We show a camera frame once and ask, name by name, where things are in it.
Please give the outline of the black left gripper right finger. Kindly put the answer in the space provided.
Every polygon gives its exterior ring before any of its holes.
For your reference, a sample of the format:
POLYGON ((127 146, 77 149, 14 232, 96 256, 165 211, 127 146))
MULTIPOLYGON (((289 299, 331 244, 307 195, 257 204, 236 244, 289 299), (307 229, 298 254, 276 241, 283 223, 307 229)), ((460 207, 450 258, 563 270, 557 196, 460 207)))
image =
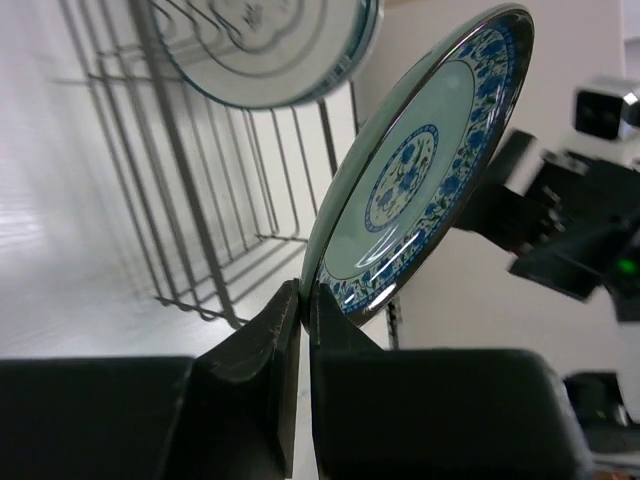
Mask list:
POLYGON ((385 350, 327 286, 309 300, 312 432, 323 479, 589 479, 559 376, 520 349, 385 350))

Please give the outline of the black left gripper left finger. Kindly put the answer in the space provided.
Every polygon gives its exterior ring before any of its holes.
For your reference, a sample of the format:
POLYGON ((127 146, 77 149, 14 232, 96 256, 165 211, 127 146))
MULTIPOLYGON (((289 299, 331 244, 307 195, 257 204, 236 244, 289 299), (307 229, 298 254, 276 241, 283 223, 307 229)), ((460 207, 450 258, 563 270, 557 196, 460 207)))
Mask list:
POLYGON ((287 479, 293 472, 299 284, 187 356, 1 364, 5 479, 287 479))

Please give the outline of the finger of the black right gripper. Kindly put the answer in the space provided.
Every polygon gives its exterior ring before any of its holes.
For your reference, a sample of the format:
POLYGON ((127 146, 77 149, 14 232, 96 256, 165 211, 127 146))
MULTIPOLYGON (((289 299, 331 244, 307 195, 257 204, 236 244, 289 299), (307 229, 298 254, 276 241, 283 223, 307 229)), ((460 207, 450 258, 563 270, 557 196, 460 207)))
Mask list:
POLYGON ((481 175, 454 227, 481 235, 515 255, 531 255, 548 247, 554 221, 555 166, 543 163, 523 194, 506 186, 535 137, 514 129, 481 175))

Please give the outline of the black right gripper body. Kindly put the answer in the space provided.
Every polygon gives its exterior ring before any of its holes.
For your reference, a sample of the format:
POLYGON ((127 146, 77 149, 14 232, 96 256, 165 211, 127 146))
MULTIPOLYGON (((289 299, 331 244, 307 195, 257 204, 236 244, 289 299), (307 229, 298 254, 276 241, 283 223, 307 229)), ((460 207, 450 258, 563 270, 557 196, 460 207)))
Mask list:
POLYGON ((544 234, 509 272, 581 301, 602 287, 616 320, 637 323, 639 171, 595 160, 554 197, 544 234))

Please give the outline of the blue floral green plate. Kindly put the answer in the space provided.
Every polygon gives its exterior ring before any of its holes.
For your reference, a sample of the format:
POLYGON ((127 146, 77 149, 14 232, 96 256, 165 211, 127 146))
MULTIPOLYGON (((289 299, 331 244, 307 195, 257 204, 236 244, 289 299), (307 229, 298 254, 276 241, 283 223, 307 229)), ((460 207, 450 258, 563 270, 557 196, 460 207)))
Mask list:
POLYGON ((314 222, 300 302, 326 286, 364 324, 435 250, 506 130, 534 45, 530 12, 487 9, 438 42, 360 128, 314 222))

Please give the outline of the white plate with teal rim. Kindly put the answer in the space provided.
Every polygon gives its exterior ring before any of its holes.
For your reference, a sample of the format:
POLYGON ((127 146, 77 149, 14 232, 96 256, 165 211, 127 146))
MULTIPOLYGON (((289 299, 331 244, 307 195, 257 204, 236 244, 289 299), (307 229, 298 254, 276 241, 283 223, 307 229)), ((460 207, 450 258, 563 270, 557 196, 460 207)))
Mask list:
POLYGON ((177 73, 233 108, 313 102, 366 15, 361 1, 152 1, 155 33, 177 73))

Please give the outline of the green red rimmed plate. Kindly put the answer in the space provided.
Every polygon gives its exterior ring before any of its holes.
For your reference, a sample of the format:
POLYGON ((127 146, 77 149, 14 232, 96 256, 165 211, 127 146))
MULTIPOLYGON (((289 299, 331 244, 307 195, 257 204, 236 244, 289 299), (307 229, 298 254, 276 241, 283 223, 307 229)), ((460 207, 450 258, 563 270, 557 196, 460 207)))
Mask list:
POLYGON ((319 97, 329 95, 351 80, 373 49, 384 18, 384 1, 361 1, 361 4, 365 7, 366 15, 358 25, 360 31, 352 38, 345 53, 345 58, 336 65, 329 77, 321 83, 319 97))

